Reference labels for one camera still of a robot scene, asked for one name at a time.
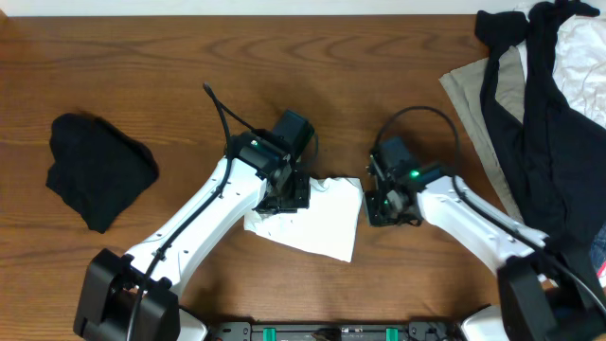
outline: wooden tabletop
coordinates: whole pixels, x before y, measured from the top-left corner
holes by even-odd
[[[84,272],[103,247],[122,254],[196,192],[223,151],[202,90],[256,127],[291,108],[320,136],[320,177],[365,173],[373,137],[409,105],[463,127],[438,82],[486,57],[473,16],[14,18],[0,27],[0,339],[75,340]],[[160,167],[103,235],[45,186],[50,125],[105,117],[145,143]],[[232,131],[241,132],[230,121]],[[414,113],[392,130],[423,161],[453,161],[448,126]],[[500,204],[469,138],[463,176]],[[244,232],[236,224],[187,287],[206,321],[403,321],[461,318],[497,303],[490,271],[441,230],[371,228],[361,212],[352,263]]]

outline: green strip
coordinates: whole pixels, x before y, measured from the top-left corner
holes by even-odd
[[[395,328],[387,328],[386,341],[398,341],[398,330]]]
[[[263,341],[276,341],[276,329],[265,328],[263,330]]]

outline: gray cloth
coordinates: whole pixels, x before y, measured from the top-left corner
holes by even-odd
[[[475,151],[480,157],[486,175],[496,191],[508,215],[523,222],[520,209],[516,205],[505,175],[499,165],[486,123],[480,108],[480,89],[484,80],[484,70],[488,59],[471,63],[453,70],[439,79],[451,99],[467,134],[472,140]],[[517,48],[511,47],[499,60],[499,83],[496,99],[518,120],[524,117],[525,80]]]

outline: white cloth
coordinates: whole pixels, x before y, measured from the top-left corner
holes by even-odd
[[[526,78],[526,42],[518,45],[518,51]],[[605,15],[573,15],[560,26],[553,79],[572,109],[606,128]]]
[[[274,242],[351,261],[363,192],[359,179],[310,179],[310,208],[244,215],[244,229]]]

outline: black cloth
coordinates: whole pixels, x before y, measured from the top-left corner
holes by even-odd
[[[46,185],[99,233],[158,178],[150,150],[99,117],[56,118],[50,150]]]
[[[554,238],[589,244],[606,221],[606,130],[572,110],[552,78],[560,25],[597,16],[579,1],[537,4],[529,13],[477,14],[475,35],[490,48],[480,93],[494,150],[525,223]],[[524,125],[495,99],[499,58],[526,39]]]

